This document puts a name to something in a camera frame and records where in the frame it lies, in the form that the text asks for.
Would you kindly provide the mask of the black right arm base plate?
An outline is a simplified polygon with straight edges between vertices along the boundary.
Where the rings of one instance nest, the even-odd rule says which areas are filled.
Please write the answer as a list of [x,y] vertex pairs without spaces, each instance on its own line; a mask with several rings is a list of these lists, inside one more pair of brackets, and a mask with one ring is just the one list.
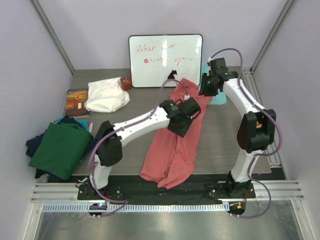
[[242,183],[210,182],[205,185],[207,196],[212,200],[222,199],[254,199],[256,193],[252,182]]

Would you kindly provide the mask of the white dry erase board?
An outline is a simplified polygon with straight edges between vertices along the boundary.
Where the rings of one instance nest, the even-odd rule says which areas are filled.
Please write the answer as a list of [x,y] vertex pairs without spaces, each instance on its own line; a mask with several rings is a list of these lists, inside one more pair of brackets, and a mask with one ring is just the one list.
[[172,72],[177,80],[200,84],[201,34],[132,35],[128,38],[131,84],[158,88]]

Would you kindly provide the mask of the metal wire board stand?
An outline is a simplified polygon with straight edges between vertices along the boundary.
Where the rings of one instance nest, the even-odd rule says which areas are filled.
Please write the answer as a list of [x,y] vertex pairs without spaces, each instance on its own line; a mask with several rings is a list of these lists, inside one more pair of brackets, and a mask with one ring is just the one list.
[[177,71],[176,70],[172,70],[171,72],[170,72],[170,74],[167,76],[167,79],[169,79],[169,80],[176,80],[176,75],[177,75],[178,73],[177,73]]

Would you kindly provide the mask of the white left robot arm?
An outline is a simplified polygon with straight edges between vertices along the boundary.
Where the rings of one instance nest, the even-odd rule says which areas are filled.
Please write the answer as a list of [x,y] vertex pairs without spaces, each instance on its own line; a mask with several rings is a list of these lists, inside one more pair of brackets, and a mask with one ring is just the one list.
[[145,114],[112,124],[103,122],[95,136],[95,146],[88,161],[89,194],[100,200],[107,192],[112,166],[123,158],[123,147],[133,140],[158,129],[184,137],[192,122],[200,115],[201,107],[193,97],[185,100],[165,100]]

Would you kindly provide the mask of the teal cutting board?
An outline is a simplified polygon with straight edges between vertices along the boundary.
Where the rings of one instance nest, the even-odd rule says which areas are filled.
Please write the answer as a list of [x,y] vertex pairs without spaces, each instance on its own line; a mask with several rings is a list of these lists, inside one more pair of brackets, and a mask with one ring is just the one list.
[[[201,67],[201,74],[207,73],[209,71],[210,67],[207,65],[203,65]],[[218,92],[216,96],[212,97],[212,100],[210,101],[209,105],[213,106],[220,106],[227,103],[227,96],[224,92]]]

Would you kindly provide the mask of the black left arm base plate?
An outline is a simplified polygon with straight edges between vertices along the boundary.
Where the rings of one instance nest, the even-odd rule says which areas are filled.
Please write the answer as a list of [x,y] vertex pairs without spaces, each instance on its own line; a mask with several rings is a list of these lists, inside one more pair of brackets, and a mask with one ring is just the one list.
[[[102,200],[103,198],[97,193],[90,181],[78,182],[75,184],[78,188],[78,200]],[[109,183],[107,186],[98,190],[105,198],[116,201],[123,201],[125,197],[119,184]]]

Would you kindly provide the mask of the red t shirt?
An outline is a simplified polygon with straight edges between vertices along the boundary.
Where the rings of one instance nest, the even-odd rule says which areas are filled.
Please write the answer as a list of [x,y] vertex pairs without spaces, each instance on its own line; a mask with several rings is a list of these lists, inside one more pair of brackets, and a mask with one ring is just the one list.
[[212,98],[199,95],[198,86],[190,80],[181,79],[169,95],[173,101],[182,100],[186,91],[200,106],[199,116],[192,122],[184,137],[166,128],[156,131],[147,151],[139,176],[156,182],[158,188],[171,189],[189,178],[196,165],[197,148],[200,142],[202,121]]

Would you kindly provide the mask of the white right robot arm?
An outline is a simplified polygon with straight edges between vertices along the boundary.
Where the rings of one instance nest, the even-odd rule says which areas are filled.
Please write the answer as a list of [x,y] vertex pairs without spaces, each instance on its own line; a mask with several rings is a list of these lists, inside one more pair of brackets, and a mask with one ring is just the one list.
[[274,142],[276,113],[255,100],[238,73],[227,68],[224,58],[210,58],[207,64],[210,69],[201,76],[199,94],[214,97],[225,93],[242,117],[236,135],[240,150],[225,186],[231,198],[241,198],[250,189],[258,158]]

